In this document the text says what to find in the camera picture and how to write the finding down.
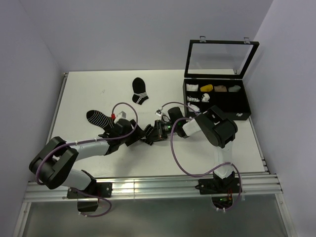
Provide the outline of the black pinstriped sock white toe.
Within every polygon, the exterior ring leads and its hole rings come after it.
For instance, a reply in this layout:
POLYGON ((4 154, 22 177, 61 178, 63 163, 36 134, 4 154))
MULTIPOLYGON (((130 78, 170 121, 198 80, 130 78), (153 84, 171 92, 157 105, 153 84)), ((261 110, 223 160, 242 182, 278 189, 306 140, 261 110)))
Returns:
POLYGON ((155 128, 151 124, 148 124, 144 132, 145 137, 141 138, 141 141, 151 146, 157 138, 155 128))

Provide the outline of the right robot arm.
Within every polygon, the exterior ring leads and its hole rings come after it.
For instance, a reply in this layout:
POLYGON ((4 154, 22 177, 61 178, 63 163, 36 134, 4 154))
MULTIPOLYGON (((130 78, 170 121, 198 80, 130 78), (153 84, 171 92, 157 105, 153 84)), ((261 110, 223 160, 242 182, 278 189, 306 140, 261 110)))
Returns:
POLYGON ((212 106, 205 112, 197 112, 194 118, 185 118, 179 107, 168 110, 168 121, 163 118, 162 109, 156 111, 160 119, 154 125, 145 128, 146 137, 143 141, 152 145, 154 142, 164 141, 173 134, 181 138, 188 138, 202 132, 210 144, 215 148, 215 168, 212 169, 214 188, 218 192, 225 192, 230 186, 229 178, 234 176, 235 169, 232 164, 233 141, 238 131, 236 123, 228 118, 218 107, 212 106))

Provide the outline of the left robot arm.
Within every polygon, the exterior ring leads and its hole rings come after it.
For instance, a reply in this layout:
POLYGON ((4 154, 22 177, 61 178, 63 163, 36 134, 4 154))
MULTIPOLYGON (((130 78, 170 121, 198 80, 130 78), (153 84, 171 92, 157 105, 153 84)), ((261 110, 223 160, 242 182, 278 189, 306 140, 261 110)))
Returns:
POLYGON ((96 192, 96 179, 85 170, 74 169, 75 162, 110 155, 121 145, 128 147, 145 135, 135 120, 121 118, 113 128, 90 140, 67 142, 56 136, 30 162, 29 170, 50 190, 65 186, 77 189, 84 197, 91 197, 96 192))

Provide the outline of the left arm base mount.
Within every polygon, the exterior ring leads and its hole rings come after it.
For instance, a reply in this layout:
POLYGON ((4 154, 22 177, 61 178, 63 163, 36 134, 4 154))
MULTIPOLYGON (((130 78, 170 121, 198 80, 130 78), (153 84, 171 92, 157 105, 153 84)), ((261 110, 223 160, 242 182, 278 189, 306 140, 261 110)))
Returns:
POLYGON ((75 188, 69 188, 67 191, 67 199, 77 200, 77 209, 80 214, 88 217, 101 216, 107 214, 112 204, 108 200, 112 195, 111 182, 96 182, 83 191, 75 188))

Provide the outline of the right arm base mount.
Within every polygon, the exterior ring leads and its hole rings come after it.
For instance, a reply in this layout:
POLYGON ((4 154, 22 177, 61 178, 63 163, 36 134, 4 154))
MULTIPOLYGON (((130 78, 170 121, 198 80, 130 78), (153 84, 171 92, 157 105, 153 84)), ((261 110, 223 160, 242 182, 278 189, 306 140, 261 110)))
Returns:
POLYGON ((238 178, 221 179, 199 179, 195 189, 199 190, 200 195, 222 195, 212 197, 212 202, 219 209, 229 208, 233 205, 233 194, 241 194, 241 185, 238 178))

